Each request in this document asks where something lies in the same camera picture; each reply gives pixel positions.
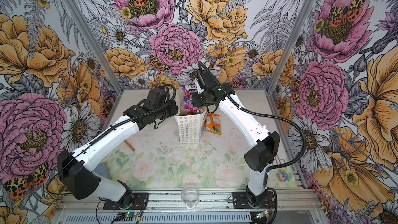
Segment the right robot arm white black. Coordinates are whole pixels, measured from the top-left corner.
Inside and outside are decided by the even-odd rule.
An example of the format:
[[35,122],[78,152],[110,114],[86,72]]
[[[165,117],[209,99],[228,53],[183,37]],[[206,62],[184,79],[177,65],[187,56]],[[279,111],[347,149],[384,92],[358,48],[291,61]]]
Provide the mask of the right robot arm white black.
[[250,149],[244,155],[250,168],[246,193],[249,202],[254,205],[265,197],[269,175],[266,169],[272,165],[277,155],[280,136],[277,132],[271,133],[253,115],[244,111],[244,106],[233,88],[227,83],[221,84],[212,72],[200,69],[195,77],[195,84],[198,91],[193,94],[194,106],[213,105],[220,109],[233,121],[248,142]]

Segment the pink purple snack packet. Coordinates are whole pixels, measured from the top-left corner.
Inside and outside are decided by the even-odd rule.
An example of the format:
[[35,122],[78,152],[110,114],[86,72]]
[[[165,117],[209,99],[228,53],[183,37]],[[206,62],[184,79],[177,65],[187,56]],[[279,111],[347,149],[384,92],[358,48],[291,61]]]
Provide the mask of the pink purple snack packet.
[[193,105],[193,93],[197,92],[196,85],[183,85],[183,107],[192,114],[201,114],[204,112],[203,108],[194,107]]

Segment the white printed paper bag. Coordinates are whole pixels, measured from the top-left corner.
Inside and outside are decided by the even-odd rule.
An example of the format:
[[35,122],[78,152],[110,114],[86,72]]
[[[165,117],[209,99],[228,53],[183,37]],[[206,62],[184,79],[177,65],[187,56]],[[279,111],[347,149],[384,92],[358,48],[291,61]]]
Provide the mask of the white printed paper bag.
[[202,108],[198,112],[184,112],[183,115],[174,116],[181,144],[200,142],[206,115],[207,111]]

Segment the orange snack packet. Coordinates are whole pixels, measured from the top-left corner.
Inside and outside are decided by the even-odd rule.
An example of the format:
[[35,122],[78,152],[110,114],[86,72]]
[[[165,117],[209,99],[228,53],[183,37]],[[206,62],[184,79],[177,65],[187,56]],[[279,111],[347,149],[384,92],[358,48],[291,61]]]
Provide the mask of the orange snack packet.
[[217,114],[207,114],[203,130],[213,134],[221,135],[220,116]]

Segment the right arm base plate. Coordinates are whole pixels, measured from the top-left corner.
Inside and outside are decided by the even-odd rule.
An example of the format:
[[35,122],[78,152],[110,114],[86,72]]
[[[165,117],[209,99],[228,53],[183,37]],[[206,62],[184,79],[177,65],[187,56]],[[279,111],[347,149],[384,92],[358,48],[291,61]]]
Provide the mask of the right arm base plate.
[[235,191],[232,192],[232,203],[234,209],[275,209],[277,197],[271,190],[266,190],[259,196],[254,196],[251,192]]

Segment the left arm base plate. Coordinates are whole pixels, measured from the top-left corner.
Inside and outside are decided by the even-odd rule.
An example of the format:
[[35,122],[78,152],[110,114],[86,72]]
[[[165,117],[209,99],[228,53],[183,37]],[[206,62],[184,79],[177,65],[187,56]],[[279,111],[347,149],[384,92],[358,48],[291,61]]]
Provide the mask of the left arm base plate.
[[103,210],[146,210],[149,202],[149,193],[147,192],[133,192],[123,196],[118,202],[106,200]]

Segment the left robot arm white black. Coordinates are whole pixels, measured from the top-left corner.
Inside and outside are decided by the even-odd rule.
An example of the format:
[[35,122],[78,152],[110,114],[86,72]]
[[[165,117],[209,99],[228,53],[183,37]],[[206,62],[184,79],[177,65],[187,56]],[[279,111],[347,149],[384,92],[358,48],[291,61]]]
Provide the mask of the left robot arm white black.
[[177,89],[166,84],[148,92],[145,99],[123,112],[114,124],[92,141],[74,151],[63,151],[57,157],[58,177],[77,199],[108,199],[126,207],[133,202],[132,190],[121,181],[94,172],[102,160],[127,138],[153,123],[162,122],[178,113]]

